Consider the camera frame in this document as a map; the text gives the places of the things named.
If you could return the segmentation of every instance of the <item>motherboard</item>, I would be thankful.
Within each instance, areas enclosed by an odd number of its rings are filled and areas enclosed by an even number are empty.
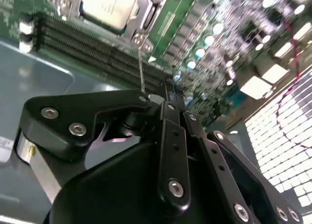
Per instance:
[[[235,72],[285,31],[308,0],[0,0],[0,36],[23,52],[81,61],[148,93],[172,78],[202,121],[227,112]]]

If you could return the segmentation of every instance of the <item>white label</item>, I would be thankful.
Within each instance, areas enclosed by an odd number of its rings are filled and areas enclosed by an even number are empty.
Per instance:
[[[0,162],[5,163],[11,156],[14,141],[0,136]]]
[[[11,151],[13,148],[13,144],[14,144],[14,141],[3,138],[0,136],[0,147],[1,148],[4,148],[4,149]]]

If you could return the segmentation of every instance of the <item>capacitor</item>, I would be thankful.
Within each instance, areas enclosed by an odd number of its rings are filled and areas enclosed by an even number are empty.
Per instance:
[[[188,24],[190,27],[193,27],[198,22],[199,17],[194,14],[189,13],[184,20],[184,23]]]
[[[195,56],[197,59],[201,59],[205,56],[205,49],[201,46],[198,46],[196,49],[195,49]]]
[[[275,8],[267,12],[267,18],[270,22],[272,22],[276,26],[280,26],[283,22],[283,15],[280,12],[278,12]]]
[[[234,80],[234,79],[236,78],[236,73],[235,73],[235,71],[234,71],[234,69],[233,69],[232,66],[230,66],[230,67],[227,68],[227,72],[228,72],[228,74],[230,75],[230,78],[231,78],[231,79]]]
[[[182,47],[186,39],[182,36],[175,36],[174,39],[172,40],[172,43],[175,44],[178,47]]]
[[[207,47],[210,47],[214,43],[214,41],[215,41],[215,39],[214,39],[214,37],[212,35],[207,35],[205,37],[205,45]]]
[[[223,55],[223,59],[226,67],[230,67],[233,64],[233,60],[227,54]]]
[[[295,13],[296,15],[302,13],[305,9],[304,4],[299,4],[294,0],[287,0],[287,5],[293,10],[293,13]]]
[[[225,83],[227,86],[232,85],[234,82],[233,79],[230,78],[230,75],[227,72],[224,74],[224,79],[225,79]]]
[[[179,81],[181,79],[181,74],[182,72],[180,70],[176,71],[173,77],[174,81]]]
[[[213,34],[219,35],[222,33],[223,29],[224,29],[224,25],[222,23],[218,22],[218,23],[213,25]]]
[[[192,91],[188,91],[184,96],[184,104],[188,107],[194,100],[194,93]]]
[[[275,4],[276,0],[263,0],[262,6],[264,8],[272,7]]]
[[[189,68],[189,69],[195,69],[196,67],[196,61],[193,60],[193,59],[188,59],[186,61],[186,66]]]
[[[201,16],[205,12],[206,6],[200,2],[195,2],[191,11],[198,16]]]
[[[258,36],[260,36],[260,38],[262,39],[262,43],[267,43],[270,39],[271,36],[268,35],[266,32],[264,32],[263,30],[260,30],[258,33]]]
[[[263,48],[263,43],[259,41],[259,39],[256,37],[254,37],[254,39],[252,40],[252,44],[256,51],[259,51]]]

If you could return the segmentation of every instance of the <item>green circuit board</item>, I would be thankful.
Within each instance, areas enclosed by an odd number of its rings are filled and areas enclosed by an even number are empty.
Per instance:
[[[195,26],[187,24],[188,17],[196,14],[195,7],[198,4],[204,7],[204,10],[197,15],[197,22],[201,23],[199,28],[197,28],[199,24],[195,24]],[[34,14],[37,12],[47,15],[57,23],[83,31],[97,41],[128,54],[131,58],[137,58],[137,49],[118,45],[87,27],[79,27],[71,20],[62,21],[62,17],[58,16],[55,7],[47,0],[0,0],[0,36],[18,44],[21,13]],[[266,12],[262,7],[261,0],[166,0],[148,35],[148,40],[153,48],[150,52],[143,53],[143,61],[168,75],[174,76],[176,72],[180,72],[181,78],[176,81],[186,90],[188,97],[192,95],[192,101],[187,103],[188,108],[194,113],[200,114],[201,119],[206,119],[214,109],[216,102],[222,103],[223,107],[228,108],[228,94],[235,95],[239,90],[235,82],[232,86],[226,85],[224,73],[227,72],[227,67],[223,59],[224,54],[232,59],[233,68],[238,69],[240,64],[251,61],[261,52],[255,51],[250,42],[244,45],[243,49],[241,46],[237,46],[241,31],[251,20],[251,15],[254,12],[258,14],[257,20],[264,21]],[[222,33],[215,35],[214,26],[218,23],[223,24],[224,29]],[[179,56],[173,55],[170,50],[171,46],[178,51],[182,49],[175,43],[175,39],[181,36],[181,31],[185,26],[190,27],[191,30],[189,36],[183,37],[184,44],[187,42],[188,47]],[[280,28],[272,30],[272,41],[280,31],[282,31]],[[207,44],[205,40],[209,35],[214,36],[212,45]],[[204,50],[204,54],[198,57],[196,52],[200,49]],[[69,63],[71,59],[63,56],[62,53],[56,56],[55,53],[46,51],[45,48],[40,49],[39,52],[62,63]],[[190,62],[193,62],[195,66],[190,68]],[[78,65],[79,69],[85,69],[92,73],[86,64],[79,62],[78,64],[81,64]]]

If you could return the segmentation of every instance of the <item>black metal bracket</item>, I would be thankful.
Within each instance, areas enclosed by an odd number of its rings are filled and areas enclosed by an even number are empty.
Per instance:
[[[163,101],[158,104],[139,90],[30,99],[22,112],[19,136],[25,137],[22,141],[27,149],[33,147],[39,153],[21,155],[19,138],[15,149],[33,170],[43,161],[56,175],[63,163],[67,170],[74,164],[81,169],[78,165],[91,145],[141,136],[141,145],[154,145],[157,152],[156,203],[165,217],[176,218],[191,209],[189,160],[195,159],[209,173],[202,176],[211,178],[229,223],[302,223],[298,211],[224,134],[216,131],[206,136],[196,116],[186,111],[181,88],[167,81],[159,93]],[[47,107],[56,110],[57,117],[44,116],[42,110]],[[73,134],[70,126],[74,122],[83,125],[83,134]],[[69,180],[55,177],[64,181],[58,183],[61,187]]]

